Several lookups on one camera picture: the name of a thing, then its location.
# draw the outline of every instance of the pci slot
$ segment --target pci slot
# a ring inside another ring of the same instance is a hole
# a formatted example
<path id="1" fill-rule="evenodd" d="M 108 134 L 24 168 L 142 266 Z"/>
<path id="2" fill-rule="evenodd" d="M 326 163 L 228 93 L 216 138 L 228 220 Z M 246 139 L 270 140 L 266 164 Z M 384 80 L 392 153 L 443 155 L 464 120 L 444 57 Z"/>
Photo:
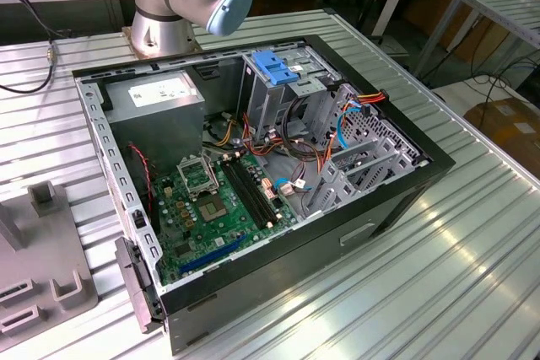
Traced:
<path id="1" fill-rule="evenodd" d="M 274 225 L 278 220 L 276 214 L 242 163 L 236 160 L 226 162 L 221 167 L 255 225 L 259 229 L 265 229 L 269 224 Z"/>
<path id="2" fill-rule="evenodd" d="M 194 261 L 190 261 L 189 263 L 186 263 L 185 265 L 180 266 L 179 273 L 183 274 L 183 273 L 186 273 L 188 271 L 195 270 L 198 267 L 207 265 L 211 261 L 215 261 L 215 260 L 217 260 L 217 259 L 219 259 L 219 258 L 221 258 L 221 257 L 223 257 L 225 255 L 228 255 L 231 252 L 234 252 L 235 250 L 238 249 L 238 247 L 240 246 L 240 243 L 245 238 L 246 238 L 245 235 L 241 236 L 237 240 L 235 240 L 234 242 L 231 242 L 230 244 L 226 244 L 225 246 L 222 246 L 221 248 L 219 248 L 219 249 L 217 249 L 217 250 L 215 250 L 213 252 L 207 253 L 206 255 L 201 256 L 198 259 L 195 259 Z"/>

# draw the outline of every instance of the chip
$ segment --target chip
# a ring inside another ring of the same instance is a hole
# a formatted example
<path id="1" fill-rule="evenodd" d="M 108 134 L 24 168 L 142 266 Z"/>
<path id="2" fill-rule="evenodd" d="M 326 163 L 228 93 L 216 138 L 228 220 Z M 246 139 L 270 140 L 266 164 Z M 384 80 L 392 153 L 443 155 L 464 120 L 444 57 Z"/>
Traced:
<path id="1" fill-rule="evenodd" d="M 186 253 L 189 253 L 192 251 L 192 248 L 189 246 L 189 244 L 179 244 L 175 246 L 175 254 L 178 256 L 185 255 Z"/>
<path id="2" fill-rule="evenodd" d="M 227 208 L 218 194 L 200 198 L 197 200 L 197 208 L 201 212 L 205 222 L 213 221 L 216 218 L 227 215 Z"/>

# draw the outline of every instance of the blue cap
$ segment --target blue cap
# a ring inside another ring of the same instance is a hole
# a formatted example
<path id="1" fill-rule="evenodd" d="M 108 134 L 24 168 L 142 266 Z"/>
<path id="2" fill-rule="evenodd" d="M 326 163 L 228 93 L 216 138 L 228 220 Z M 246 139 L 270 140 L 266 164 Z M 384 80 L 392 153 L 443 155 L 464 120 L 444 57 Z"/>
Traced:
<path id="1" fill-rule="evenodd" d="M 216 35 L 231 35 L 250 11 L 252 0 L 221 0 L 213 11 L 206 31 Z"/>

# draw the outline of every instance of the metal rack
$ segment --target metal rack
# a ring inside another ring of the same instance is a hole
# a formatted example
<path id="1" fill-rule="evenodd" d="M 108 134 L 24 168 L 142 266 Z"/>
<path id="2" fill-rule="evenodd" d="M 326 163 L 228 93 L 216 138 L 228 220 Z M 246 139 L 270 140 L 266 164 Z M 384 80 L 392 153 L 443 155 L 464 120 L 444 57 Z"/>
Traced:
<path id="1" fill-rule="evenodd" d="M 420 53 L 418 65 L 413 72 L 414 76 L 418 77 L 423 71 L 425 64 L 431 57 L 431 53 L 462 4 L 470 6 L 473 11 L 457 33 L 456 38 L 451 42 L 449 49 L 459 44 L 471 29 L 479 14 L 504 27 L 518 39 L 524 40 L 535 48 L 540 48 L 540 0 L 452 0 Z M 519 44 L 519 40 L 514 41 L 514 44 L 507 52 L 508 57 L 511 57 Z"/>
<path id="2" fill-rule="evenodd" d="M 390 232 L 209 336 L 179 358 L 534 358 L 540 348 L 539 182 L 337 15 L 248 19 L 204 49 L 318 34 L 454 160 Z M 0 83 L 46 74 L 46 43 L 0 48 Z M 70 71 L 132 61 L 123 35 L 59 41 L 50 89 L 0 93 L 0 198 L 66 186 L 100 303 L 3 358 L 168 358 L 139 332 L 115 261 L 122 234 Z"/>

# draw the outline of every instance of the label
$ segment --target label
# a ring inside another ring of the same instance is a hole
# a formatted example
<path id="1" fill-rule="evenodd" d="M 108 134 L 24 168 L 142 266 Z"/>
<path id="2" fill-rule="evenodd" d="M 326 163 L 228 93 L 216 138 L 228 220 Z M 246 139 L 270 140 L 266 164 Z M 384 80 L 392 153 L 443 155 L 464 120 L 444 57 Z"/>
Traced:
<path id="1" fill-rule="evenodd" d="M 298 187 L 299 189 L 303 189 L 305 186 L 305 180 L 298 179 L 297 181 L 295 181 L 294 186 Z"/>
<path id="2" fill-rule="evenodd" d="M 529 126 L 526 122 L 515 122 L 514 125 L 524 134 L 534 134 L 536 132 L 534 131 L 534 128 Z"/>
<path id="3" fill-rule="evenodd" d="M 128 92 L 137 107 L 197 94 L 195 89 L 189 88 L 180 78 L 133 86 Z"/>
<path id="4" fill-rule="evenodd" d="M 300 65 L 293 65 L 292 67 L 289 67 L 289 70 L 291 72 L 299 72 L 299 71 L 303 71 L 304 68 L 301 67 Z"/>
<path id="5" fill-rule="evenodd" d="M 509 105 L 496 105 L 498 111 L 500 111 L 504 116 L 513 116 L 516 112 L 512 110 Z"/>

